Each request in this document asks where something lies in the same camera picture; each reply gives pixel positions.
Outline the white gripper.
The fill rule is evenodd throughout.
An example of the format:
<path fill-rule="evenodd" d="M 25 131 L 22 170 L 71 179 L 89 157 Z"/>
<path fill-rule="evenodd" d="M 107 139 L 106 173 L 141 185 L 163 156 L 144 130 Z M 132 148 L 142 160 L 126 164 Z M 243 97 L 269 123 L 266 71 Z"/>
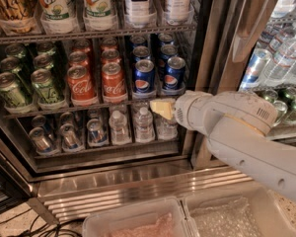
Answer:
<path fill-rule="evenodd" d="M 213 110 L 215 97 L 204 92 L 186 91 L 177 100 L 156 99 L 150 102 L 150 109 L 164 119 L 174 117 L 181 126 L 208 136 L 217 122 Z"/>

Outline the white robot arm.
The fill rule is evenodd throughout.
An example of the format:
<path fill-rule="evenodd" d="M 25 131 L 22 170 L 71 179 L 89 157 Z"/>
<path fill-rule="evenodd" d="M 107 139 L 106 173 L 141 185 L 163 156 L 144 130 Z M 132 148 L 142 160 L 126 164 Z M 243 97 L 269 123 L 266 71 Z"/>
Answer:
<path fill-rule="evenodd" d="M 296 147 L 266 138 L 277 117 L 270 102 L 244 92 L 187 91 L 152 100 L 150 109 L 203 134 L 220 161 L 296 202 Z"/>

